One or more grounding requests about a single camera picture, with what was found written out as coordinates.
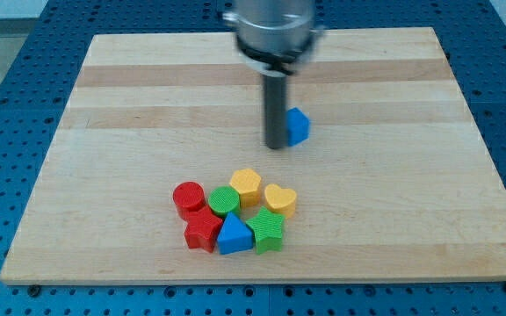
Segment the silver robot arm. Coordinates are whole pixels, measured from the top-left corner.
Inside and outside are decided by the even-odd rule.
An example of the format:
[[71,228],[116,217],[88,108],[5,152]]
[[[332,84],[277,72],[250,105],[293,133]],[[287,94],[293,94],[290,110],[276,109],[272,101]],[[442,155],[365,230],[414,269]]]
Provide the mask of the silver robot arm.
[[222,18],[246,65],[265,76],[297,73],[322,36],[314,0],[235,0]]

